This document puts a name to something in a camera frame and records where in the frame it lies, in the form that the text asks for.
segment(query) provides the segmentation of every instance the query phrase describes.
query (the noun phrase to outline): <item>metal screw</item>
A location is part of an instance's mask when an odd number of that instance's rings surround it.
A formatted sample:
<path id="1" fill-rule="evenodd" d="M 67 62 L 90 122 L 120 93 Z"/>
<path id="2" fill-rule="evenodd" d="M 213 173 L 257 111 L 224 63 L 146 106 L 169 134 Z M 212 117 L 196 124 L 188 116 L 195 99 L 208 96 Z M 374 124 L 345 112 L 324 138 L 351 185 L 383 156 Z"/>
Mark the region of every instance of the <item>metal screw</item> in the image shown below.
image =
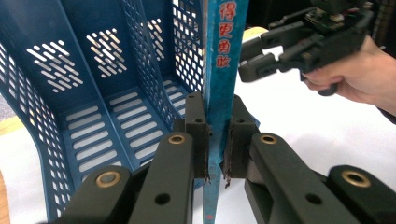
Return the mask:
<path id="1" fill-rule="evenodd" d="M 110 188 L 120 182 L 121 174 L 115 171 L 107 171 L 96 178 L 96 185 L 99 188 Z"/>
<path id="2" fill-rule="evenodd" d="M 178 145 L 178 144 L 184 143 L 186 141 L 186 138 L 181 134 L 175 134 L 175 135 L 170 136 L 168 141 L 171 144 Z"/>
<path id="3" fill-rule="evenodd" d="M 370 180 L 359 172 L 345 170 L 341 173 L 341 176 L 351 185 L 354 185 L 359 188 L 368 188 L 371 186 Z"/>

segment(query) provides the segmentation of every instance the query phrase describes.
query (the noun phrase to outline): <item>yellow object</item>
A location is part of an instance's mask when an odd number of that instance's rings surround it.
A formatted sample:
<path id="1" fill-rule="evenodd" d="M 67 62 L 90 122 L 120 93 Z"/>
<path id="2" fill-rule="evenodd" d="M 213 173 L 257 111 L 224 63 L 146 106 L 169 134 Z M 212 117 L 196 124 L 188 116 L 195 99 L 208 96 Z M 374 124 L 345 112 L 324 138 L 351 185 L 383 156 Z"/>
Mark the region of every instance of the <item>yellow object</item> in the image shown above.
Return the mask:
<path id="1" fill-rule="evenodd" d="M 0 122 L 0 135 L 14 132 L 22 127 L 24 127 L 23 123 L 17 116 L 3 120 Z"/>
<path id="2" fill-rule="evenodd" d="M 0 171 L 0 223 L 9 224 L 9 209 L 7 200 L 6 185 Z"/>
<path id="3" fill-rule="evenodd" d="M 264 29 L 262 27 L 258 27 L 258 26 L 257 27 L 253 27 L 253 28 L 250 28 L 250 29 L 248 29 L 248 30 L 246 30 L 244 32 L 244 35 L 243 35 L 242 39 L 243 40 L 247 40 L 247 39 L 250 39 L 253 36 L 260 35 L 260 34 L 265 33 L 267 31 L 268 30 L 266 30 L 266 29 Z"/>

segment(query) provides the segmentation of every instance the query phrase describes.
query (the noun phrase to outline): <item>blue plastic strip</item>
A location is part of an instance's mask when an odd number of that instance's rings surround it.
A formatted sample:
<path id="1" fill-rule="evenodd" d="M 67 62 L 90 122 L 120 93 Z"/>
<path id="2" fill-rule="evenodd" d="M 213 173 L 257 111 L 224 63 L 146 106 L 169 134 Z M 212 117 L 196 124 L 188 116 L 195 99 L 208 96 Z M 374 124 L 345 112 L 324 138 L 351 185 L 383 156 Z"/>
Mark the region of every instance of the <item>blue plastic strip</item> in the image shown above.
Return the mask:
<path id="1" fill-rule="evenodd" d="M 227 129 L 230 122 L 236 71 L 248 10 L 245 0 L 205 1 L 205 111 L 209 140 L 210 184 L 204 186 L 204 223 L 215 223 Z"/>

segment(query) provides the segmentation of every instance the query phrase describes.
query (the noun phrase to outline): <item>black mechanical linkage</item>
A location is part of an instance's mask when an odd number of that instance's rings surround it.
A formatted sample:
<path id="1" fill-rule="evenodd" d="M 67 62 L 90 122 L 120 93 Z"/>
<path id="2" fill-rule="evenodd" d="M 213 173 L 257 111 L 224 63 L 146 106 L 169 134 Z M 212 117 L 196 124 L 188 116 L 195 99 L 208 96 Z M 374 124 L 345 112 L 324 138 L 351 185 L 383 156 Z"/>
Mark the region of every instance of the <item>black mechanical linkage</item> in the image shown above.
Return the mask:
<path id="1" fill-rule="evenodd" d="M 193 182 L 205 176 L 209 136 L 201 93 L 190 94 L 186 104 L 186 119 L 163 137 L 151 164 L 132 174 L 119 166 L 91 173 L 52 223 L 192 223 Z M 396 193 L 389 187 L 352 166 L 334 167 L 327 178 L 316 174 L 281 137 L 259 133 L 238 96 L 222 167 L 228 180 L 246 179 L 258 223 L 396 222 Z"/>
<path id="2" fill-rule="evenodd" d="M 365 1 L 318 1 L 311 7 L 270 24 L 274 28 L 242 44 L 239 74 L 243 82 L 267 77 L 277 70 L 298 68 L 309 73 L 358 51 L 374 13 Z M 263 49 L 282 46 L 278 60 Z M 336 85 L 319 94 L 336 92 Z"/>

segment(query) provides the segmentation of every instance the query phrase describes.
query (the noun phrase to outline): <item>hole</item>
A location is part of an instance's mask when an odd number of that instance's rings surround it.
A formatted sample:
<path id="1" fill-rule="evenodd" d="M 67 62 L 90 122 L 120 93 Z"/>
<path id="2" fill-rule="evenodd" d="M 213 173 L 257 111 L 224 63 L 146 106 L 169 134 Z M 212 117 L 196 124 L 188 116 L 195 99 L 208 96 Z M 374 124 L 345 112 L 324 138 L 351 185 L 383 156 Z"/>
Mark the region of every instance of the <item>hole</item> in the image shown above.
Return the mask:
<path id="1" fill-rule="evenodd" d="M 119 105 L 119 106 L 114 107 L 113 111 L 117 113 L 117 112 L 120 112 L 121 110 L 124 110 L 126 108 L 129 108 L 129 107 L 132 107 L 132 106 L 136 106 L 136 105 L 140 105 L 140 104 L 142 104 L 142 100 L 141 99 L 136 99 L 136 100 L 133 100 L 131 102 L 125 103 L 123 105 Z"/>
<path id="2" fill-rule="evenodd" d="M 43 62 L 46 62 L 46 61 L 47 61 L 46 58 L 44 58 L 44 57 L 41 56 L 40 54 L 36 53 L 36 52 L 35 52 L 34 50 L 32 50 L 32 49 L 27 49 L 26 51 L 28 51 L 30 54 L 32 54 L 33 56 L 37 57 L 37 59 L 39 59 L 39 60 L 41 60 L 41 61 L 43 61 Z"/>
<path id="3" fill-rule="evenodd" d="M 67 72 L 62 69 L 60 66 L 56 65 L 55 63 L 49 63 L 50 66 L 52 66 L 53 68 L 55 68 L 56 70 L 58 70 L 59 72 L 66 74 Z"/>
<path id="4" fill-rule="evenodd" d="M 276 138 L 268 134 L 263 135 L 261 140 L 265 144 L 275 144 L 277 142 Z"/>
<path id="5" fill-rule="evenodd" d="M 44 49 L 46 49 L 47 51 L 51 52 L 51 53 L 56 53 L 56 50 L 51 48 L 50 46 L 43 44 Z"/>
<path id="6" fill-rule="evenodd" d="M 169 88 L 167 88 L 166 89 L 166 92 L 171 92 L 171 91 L 175 91 L 175 90 L 177 90 L 177 87 L 175 87 L 175 86 L 172 86 L 172 87 L 169 87 Z"/>
<path id="7" fill-rule="evenodd" d="M 54 195 L 55 196 L 55 202 L 57 203 L 57 204 L 59 204 L 59 197 L 57 196 L 57 195 Z"/>
<path id="8" fill-rule="evenodd" d="M 111 77 L 111 73 L 109 73 L 104 67 L 102 67 L 101 65 L 98 66 L 98 68 L 105 73 L 106 75 L 108 75 L 109 77 Z"/>
<path id="9" fill-rule="evenodd" d="M 110 53 L 108 52 L 106 49 L 102 49 L 102 52 L 107 55 L 107 57 L 109 57 L 111 60 L 115 60 L 116 58 Z"/>
<path id="10" fill-rule="evenodd" d="M 65 69 L 67 69 L 69 72 L 73 73 L 74 75 L 78 76 L 79 72 L 74 70 L 73 68 L 69 67 L 67 64 L 64 66 Z"/>
<path id="11" fill-rule="evenodd" d="M 79 111 L 77 113 L 74 113 L 74 114 L 71 114 L 71 115 L 67 116 L 66 120 L 70 121 L 70 120 L 73 120 L 73 119 L 81 118 L 81 117 L 83 117 L 85 115 L 88 115 L 88 114 L 91 114 L 92 112 L 97 111 L 98 109 L 99 108 L 97 106 L 93 106 L 93 107 L 90 107 L 88 109 L 81 110 L 81 111 Z"/>
<path id="12" fill-rule="evenodd" d="M 170 96 L 169 96 L 169 99 L 170 99 L 170 100 L 175 100 L 176 98 L 178 98 L 178 97 L 180 97 L 180 96 L 183 96 L 183 93 L 181 93 L 181 92 L 179 91 L 179 92 L 177 92 L 177 93 L 175 93 L 175 94 L 170 95 Z"/>
<path id="13" fill-rule="evenodd" d="M 139 150 L 138 152 L 136 152 L 134 155 L 140 160 L 140 159 L 148 156 L 149 154 L 155 152 L 157 150 L 157 147 L 159 144 L 160 143 L 156 143 L 149 147 L 143 148 L 142 150 Z"/>
<path id="14" fill-rule="evenodd" d="M 100 48 L 100 44 L 98 42 L 96 42 L 96 40 L 94 40 L 92 37 L 90 37 L 89 35 L 87 35 L 87 39 L 89 41 L 91 41 L 91 43 L 93 43 L 97 48 Z"/>
<path id="15" fill-rule="evenodd" d="M 177 134 L 177 135 L 170 136 L 168 141 L 171 144 L 177 145 L 177 144 L 184 143 L 186 141 L 186 138 L 183 135 Z"/>
<path id="16" fill-rule="evenodd" d="M 102 173 L 96 178 L 96 185 L 99 188 L 109 188 L 120 182 L 121 175 L 115 171 Z"/>
<path id="17" fill-rule="evenodd" d="M 50 42 L 50 44 L 54 47 L 54 48 L 56 48 L 57 50 L 59 50 L 63 55 L 65 55 L 65 56 L 69 56 L 70 54 L 69 54 L 69 52 L 67 52 L 66 50 L 64 50 L 63 48 L 61 48 L 59 45 L 57 45 L 56 43 L 54 43 L 54 42 Z"/>
<path id="18" fill-rule="evenodd" d="M 77 141 L 75 144 L 73 144 L 73 149 L 79 149 L 81 147 L 85 147 L 88 144 L 94 143 L 100 139 L 103 139 L 108 136 L 108 131 L 100 132 L 97 134 L 94 134 L 92 136 L 89 136 L 87 138 L 84 138 L 83 140 Z"/>
<path id="19" fill-rule="evenodd" d="M 47 82 L 48 82 L 50 85 L 52 85 L 53 87 L 55 87 L 55 88 L 57 88 L 57 89 L 59 89 L 59 90 L 61 90 L 61 91 L 64 91 L 64 90 L 65 90 L 64 87 L 62 87 L 62 86 L 56 84 L 55 82 L 53 82 L 53 81 L 51 81 L 51 80 L 47 80 Z"/>
<path id="20" fill-rule="evenodd" d="M 136 139 L 135 141 L 131 142 L 130 146 L 132 148 L 136 148 L 136 147 L 140 147 L 143 144 L 150 142 L 152 140 L 155 140 L 156 138 L 159 138 L 163 136 L 163 132 L 162 131 L 156 131 L 154 133 L 150 133 L 148 135 L 145 135 L 141 138 Z"/>
<path id="21" fill-rule="evenodd" d="M 129 132 L 127 132 L 125 134 L 125 137 L 131 138 L 131 137 L 137 136 L 137 135 L 139 135 L 141 133 L 147 132 L 148 130 L 150 130 L 152 128 L 155 128 L 155 127 L 157 127 L 157 123 L 152 121 L 152 122 L 150 122 L 148 124 L 145 124 L 145 125 L 143 125 L 141 127 L 138 127 L 136 129 L 132 129 L 131 131 L 129 131 Z"/>
<path id="22" fill-rule="evenodd" d="M 171 201 L 171 196 L 167 193 L 162 193 L 155 197 L 155 203 L 158 205 L 165 205 Z"/>
<path id="23" fill-rule="evenodd" d="M 311 202 L 312 204 L 320 205 L 320 204 L 323 203 L 323 201 L 322 201 L 322 200 L 319 198 L 319 196 L 316 195 L 316 194 L 311 194 L 311 193 L 309 193 L 309 194 L 305 195 L 305 198 L 306 198 L 309 202 Z"/>
<path id="24" fill-rule="evenodd" d="M 145 121 L 147 119 L 151 119 L 151 118 L 152 118 L 152 116 L 150 114 L 145 114 L 145 115 L 142 115 L 142 116 L 140 116 L 140 117 L 138 117 L 136 119 L 131 119 L 131 120 L 128 120 L 128 121 L 122 123 L 121 124 L 121 128 L 122 129 L 127 129 L 127 128 L 135 126 L 136 124 L 141 123 L 141 122 L 143 122 L 143 121 Z"/>
<path id="25" fill-rule="evenodd" d="M 117 116 L 117 119 L 118 120 L 127 119 L 127 118 L 129 118 L 129 117 L 131 117 L 133 115 L 139 114 L 139 113 L 141 113 L 143 111 L 146 111 L 146 110 L 147 110 L 147 108 L 142 105 L 142 106 L 138 107 L 137 109 L 134 109 L 134 110 L 125 112 L 123 114 L 120 114 L 119 116 Z"/>
<path id="26" fill-rule="evenodd" d="M 124 95 L 124 96 L 121 96 L 121 97 L 119 97 L 119 98 L 116 98 L 116 99 L 114 99 L 114 100 L 111 100 L 111 101 L 110 101 L 110 104 L 111 104 L 111 105 L 116 105 L 116 104 L 118 104 L 118 103 L 120 103 L 120 102 L 129 100 L 129 99 L 132 99 L 132 98 L 134 98 L 134 97 L 136 97 L 136 96 L 137 96 L 137 93 L 136 93 L 136 92 L 132 92 L 132 93 L 130 93 L 130 94 L 126 94 L 126 95 Z"/>
<path id="27" fill-rule="evenodd" d="M 182 106 L 184 104 L 186 104 L 186 100 L 185 99 L 181 99 L 181 100 L 179 100 L 179 101 L 174 103 L 174 107 L 179 107 L 179 106 Z"/>
<path id="28" fill-rule="evenodd" d="M 99 57 L 103 57 L 103 53 L 99 50 L 97 50 L 95 47 L 91 47 L 91 50 L 95 52 Z"/>
<path id="29" fill-rule="evenodd" d="M 70 78 L 72 78 L 73 80 L 75 80 L 76 82 L 78 82 L 79 84 L 84 83 L 83 81 L 81 81 L 80 79 L 74 77 L 73 75 L 69 75 Z"/>
<path id="30" fill-rule="evenodd" d="M 346 170 L 341 173 L 341 176 L 351 185 L 354 185 L 359 188 L 368 188 L 371 186 L 370 180 L 367 176 L 351 170 Z"/>
<path id="31" fill-rule="evenodd" d="M 92 133 L 92 132 L 94 132 L 96 130 L 99 130 L 99 129 L 103 128 L 103 127 L 105 127 L 105 123 L 104 122 L 100 122 L 100 123 L 94 124 L 94 125 L 92 125 L 90 127 L 84 128 L 84 129 L 82 129 L 82 130 L 80 130 L 78 132 L 71 133 L 70 134 L 70 138 L 71 139 L 75 139 L 75 138 L 81 137 L 81 136 L 83 136 L 83 135 L 85 135 L 87 133 Z"/>
<path id="32" fill-rule="evenodd" d="M 71 62 L 71 61 L 69 61 L 67 58 L 65 58 L 62 54 L 58 55 L 58 57 L 59 57 L 62 61 L 64 61 L 64 62 L 70 64 L 70 66 L 74 66 L 74 65 L 75 65 L 73 62 Z"/>
<path id="33" fill-rule="evenodd" d="M 171 80 L 165 80 L 165 82 L 163 83 L 164 86 L 170 85 L 173 82 Z"/>
<path id="34" fill-rule="evenodd" d="M 101 163 L 103 163 L 105 161 L 109 161 L 109 160 L 115 158 L 116 156 L 117 156 L 116 150 L 108 151 L 107 153 L 105 153 L 105 154 L 103 154 L 103 155 L 101 155 L 99 157 L 96 157 L 93 160 L 90 160 L 90 161 L 87 161 L 85 163 L 82 163 L 78 167 L 78 169 L 79 169 L 80 172 L 85 172 L 85 171 L 87 171 L 87 170 L 89 170 L 89 169 L 91 169 L 91 168 L 93 168 L 93 167 L 95 167 L 97 165 L 100 165 Z"/>
<path id="35" fill-rule="evenodd" d="M 100 151 L 102 151 L 104 149 L 107 149 L 107 148 L 109 148 L 111 146 L 113 146 L 113 142 L 110 141 L 110 140 L 107 140 L 107 141 L 105 141 L 103 143 L 100 143 L 98 145 L 95 145 L 93 147 L 85 149 L 83 151 L 80 151 L 76 155 L 76 160 L 80 161 L 80 160 L 82 160 L 84 158 L 87 158 L 87 157 L 89 157 L 89 156 L 91 156 L 91 155 L 93 155 L 93 154 L 95 154 L 97 152 L 100 152 Z"/>
<path id="36" fill-rule="evenodd" d="M 101 117 L 102 116 L 100 114 L 94 114 L 94 115 L 92 115 L 90 117 L 87 117 L 85 119 L 81 119 L 81 120 L 78 120 L 76 122 L 73 122 L 73 123 L 69 124 L 68 128 L 69 128 L 69 130 L 72 130 L 72 129 L 78 128 L 78 127 L 80 127 L 82 125 L 85 125 L 85 124 L 91 123 L 91 122 L 93 122 L 95 120 L 98 120 Z"/>
<path id="37" fill-rule="evenodd" d="M 356 182 L 360 182 L 360 183 L 364 182 L 363 178 L 361 178 L 358 175 L 350 174 L 347 177 L 349 177 L 350 179 L 352 179 L 352 180 L 354 180 Z"/>

